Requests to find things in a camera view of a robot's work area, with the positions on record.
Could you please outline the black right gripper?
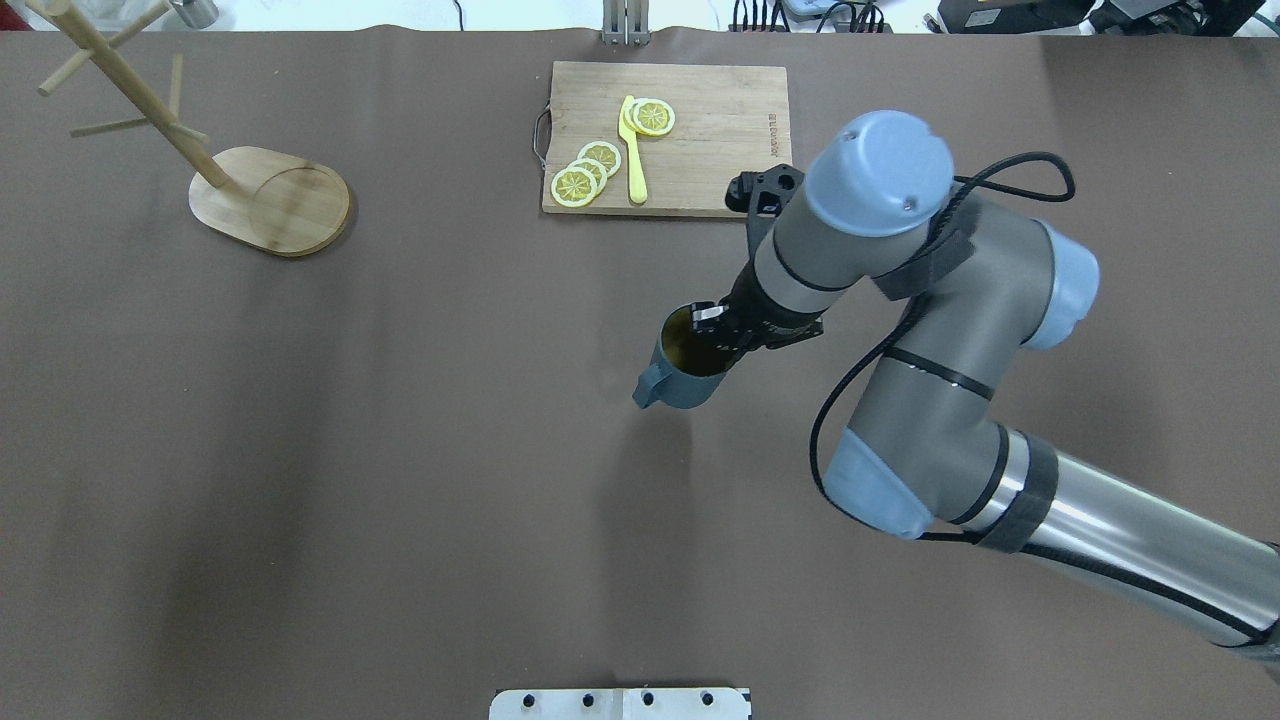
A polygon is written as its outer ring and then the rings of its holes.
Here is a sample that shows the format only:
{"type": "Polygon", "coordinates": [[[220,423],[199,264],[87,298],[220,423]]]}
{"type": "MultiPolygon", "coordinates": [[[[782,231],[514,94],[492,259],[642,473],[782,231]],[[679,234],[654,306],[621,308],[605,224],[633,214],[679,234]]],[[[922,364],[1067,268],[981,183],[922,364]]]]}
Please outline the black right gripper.
{"type": "Polygon", "coordinates": [[[824,333],[819,313],[796,313],[765,295],[756,270],[748,264],[719,304],[690,305],[692,336],[719,354],[782,348],[824,333]]]}

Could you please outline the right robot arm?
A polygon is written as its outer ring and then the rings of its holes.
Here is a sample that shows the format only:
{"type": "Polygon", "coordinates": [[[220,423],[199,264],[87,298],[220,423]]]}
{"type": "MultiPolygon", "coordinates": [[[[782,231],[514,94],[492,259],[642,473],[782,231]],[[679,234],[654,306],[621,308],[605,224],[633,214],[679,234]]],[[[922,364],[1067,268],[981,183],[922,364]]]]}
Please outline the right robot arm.
{"type": "Polygon", "coordinates": [[[1023,348],[1064,342],[1100,290],[1093,254],[954,177],[946,142],[896,110],[847,123],[797,182],[730,293],[692,328],[730,365],[817,333],[863,278],[906,300],[864,360],[823,497],[906,541],[1021,555],[1144,603],[1277,670],[1277,546],[1239,534],[989,416],[1023,348]]]}

